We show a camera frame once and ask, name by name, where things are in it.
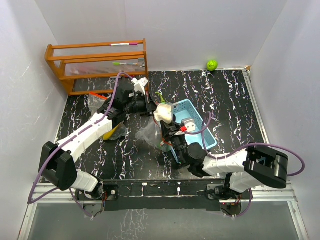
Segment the white garlic bulb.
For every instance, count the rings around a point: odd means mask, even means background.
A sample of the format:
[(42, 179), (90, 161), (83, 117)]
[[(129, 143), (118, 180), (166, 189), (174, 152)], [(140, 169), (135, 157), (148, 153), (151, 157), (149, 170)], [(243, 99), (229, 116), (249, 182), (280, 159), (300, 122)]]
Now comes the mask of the white garlic bulb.
[(157, 122), (163, 121), (170, 124), (173, 121), (173, 106), (166, 103), (160, 103), (153, 115)]

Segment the yellow banana bunch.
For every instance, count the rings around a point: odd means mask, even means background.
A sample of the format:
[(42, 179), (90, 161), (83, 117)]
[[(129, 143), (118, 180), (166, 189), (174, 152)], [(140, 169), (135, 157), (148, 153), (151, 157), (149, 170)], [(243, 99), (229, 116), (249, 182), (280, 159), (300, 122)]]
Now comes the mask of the yellow banana bunch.
[(111, 131), (105, 133), (103, 136), (102, 136), (102, 139), (104, 141), (113, 141), (113, 140), (116, 140), (119, 138), (119, 134), (117, 132), (118, 128), (115, 127), (114, 129), (112, 129)]

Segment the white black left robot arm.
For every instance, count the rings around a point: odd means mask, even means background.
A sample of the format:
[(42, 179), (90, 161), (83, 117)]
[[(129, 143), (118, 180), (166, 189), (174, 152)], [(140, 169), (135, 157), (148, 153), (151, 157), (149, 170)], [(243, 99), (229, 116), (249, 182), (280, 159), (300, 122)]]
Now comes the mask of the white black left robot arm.
[(157, 106), (151, 94), (132, 84), (120, 84), (115, 93), (83, 126), (57, 143), (47, 142), (41, 152), (39, 173), (61, 191), (70, 188), (85, 191), (93, 200), (103, 195), (101, 180), (76, 168), (83, 152), (104, 134), (114, 130), (130, 114), (150, 117)]

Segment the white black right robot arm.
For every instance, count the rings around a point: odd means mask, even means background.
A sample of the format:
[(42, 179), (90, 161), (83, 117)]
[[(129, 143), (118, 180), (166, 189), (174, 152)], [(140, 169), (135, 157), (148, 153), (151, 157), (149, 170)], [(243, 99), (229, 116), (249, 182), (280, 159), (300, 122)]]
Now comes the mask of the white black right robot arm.
[(287, 186), (288, 156), (257, 143), (235, 153), (213, 155), (198, 142), (187, 143), (187, 128), (182, 124), (160, 122), (161, 134), (170, 142), (180, 167), (196, 177), (226, 174), (222, 185), (207, 186), (205, 194), (213, 200), (237, 199), (258, 186), (284, 189)]

